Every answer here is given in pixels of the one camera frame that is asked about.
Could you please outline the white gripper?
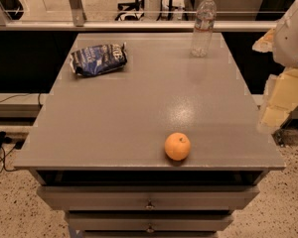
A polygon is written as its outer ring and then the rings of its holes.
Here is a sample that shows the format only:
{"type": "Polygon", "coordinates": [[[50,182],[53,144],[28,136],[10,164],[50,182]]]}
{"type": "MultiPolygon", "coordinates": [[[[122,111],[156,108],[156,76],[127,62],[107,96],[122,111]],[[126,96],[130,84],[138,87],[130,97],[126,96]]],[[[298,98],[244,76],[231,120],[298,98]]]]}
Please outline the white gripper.
{"type": "Polygon", "coordinates": [[[286,68],[279,75],[270,74],[265,83],[257,122],[257,130],[265,134],[278,130],[298,106],[298,8],[290,8],[252,49],[268,53],[272,45],[274,60],[286,68]]]}

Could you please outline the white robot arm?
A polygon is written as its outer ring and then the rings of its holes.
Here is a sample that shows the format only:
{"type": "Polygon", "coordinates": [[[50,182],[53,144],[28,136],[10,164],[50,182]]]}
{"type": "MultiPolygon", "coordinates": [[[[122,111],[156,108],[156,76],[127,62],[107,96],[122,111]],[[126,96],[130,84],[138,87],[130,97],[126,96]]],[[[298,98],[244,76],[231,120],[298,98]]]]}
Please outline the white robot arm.
{"type": "Polygon", "coordinates": [[[252,49],[260,53],[272,52],[273,60],[284,67],[278,76],[269,75],[259,109],[257,129],[273,133],[298,106],[298,0],[252,49]]]}

